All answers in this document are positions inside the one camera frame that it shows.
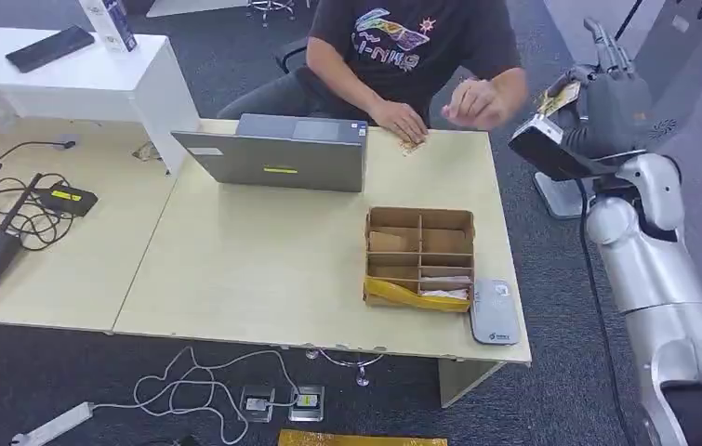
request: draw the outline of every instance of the wooden desk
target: wooden desk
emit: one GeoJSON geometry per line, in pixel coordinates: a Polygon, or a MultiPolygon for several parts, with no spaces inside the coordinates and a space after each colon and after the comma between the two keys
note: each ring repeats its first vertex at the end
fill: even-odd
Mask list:
{"type": "MultiPolygon", "coordinates": [[[[63,240],[17,258],[0,282],[0,323],[110,332],[174,180],[161,163],[131,156],[148,140],[138,125],[21,120],[13,134],[0,135],[0,153],[63,134],[78,135],[78,145],[22,147],[3,160],[0,177],[28,182],[36,172],[57,172],[99,202],[63,240]]],[[[0,208],[17,197],[0,195],[0,208]]]]}
{"type": "MultiPolygon", "coordinates": [[[[203,120],[206,132],[234,129],[203,120]]],[[[404,158],[394,137],[372,129],[367,165],[365,192],[344,194],[221,185],[190,159],[113,330],[440,358],[444,407],[504,363],[530,362],[487,135],[432,132],[404,158]],[[371,206],[471,210],[479,271],[512,284],[521,342],[476,343],[467,314],[368,307],[371,206]]]]}

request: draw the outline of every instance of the box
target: box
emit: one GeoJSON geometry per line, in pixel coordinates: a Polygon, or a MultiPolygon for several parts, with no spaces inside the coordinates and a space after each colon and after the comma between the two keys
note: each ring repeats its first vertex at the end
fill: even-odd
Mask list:
{"type": "Polygon", "coordinates": [[[364,301],[367,305],[468,310],[474,283],[471,212],[375,207],[367,215],[365,238],[367,277],[364,301]],[[442,281],[441,278],[455,279],[442,281]],[[383,281],[403,287],[421,300],[406,303],[404,299],[377,295],[375,290],[381,290],[381,287],[372,286],[370,280],[378,285],[383,281]],[[457,290],[465,290],[468,298],[463,301],[455,297],[428,299],[422,296],[429,291],[457,290]]]}
{"type": "Polygon", "coordinates": [[[107,49],[128,52],[137,47],[120,0],[80,0],[80,5],[107,49]]]}

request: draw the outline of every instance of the laptop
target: laptop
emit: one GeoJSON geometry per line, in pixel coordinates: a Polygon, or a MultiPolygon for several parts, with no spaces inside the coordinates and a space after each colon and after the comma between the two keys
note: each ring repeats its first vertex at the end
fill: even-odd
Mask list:
{"type": "Polygon", "coordinates": [[[235,135],[173,132],[216,181],[361,192],[367,123],[245,114],[235,135]]]}

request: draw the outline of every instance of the smartphone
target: smartphone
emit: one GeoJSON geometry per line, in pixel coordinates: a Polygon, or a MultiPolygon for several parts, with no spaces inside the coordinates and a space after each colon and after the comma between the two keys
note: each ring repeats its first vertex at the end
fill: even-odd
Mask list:
{"type": "Polygon", "coordinates": [[[71,54],[74,51],[92,44],[96,39],[79,26],[50,35],[32,45],[6,54],[6,59],[20,72],[31,72],[43,67],[53,60],[71,54]]]}

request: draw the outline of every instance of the man's hand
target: man's hand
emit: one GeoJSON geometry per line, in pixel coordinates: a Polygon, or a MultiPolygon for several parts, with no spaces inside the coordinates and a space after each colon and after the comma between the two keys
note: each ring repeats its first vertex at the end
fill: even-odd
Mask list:
{"type": "Polygon", "coordinates": [[[370,108],[369,114],[378,125],[395,133],[405,142],[421,144],[428,135],[421,116],[408,104],[382,99],[370,108]]]}
{"type": "Polygon", "coordinates": [[[468,80],[455,89],[442,114],[454,125],[492,130],[506,121],[510,111],[493,83],[468,80]]]}

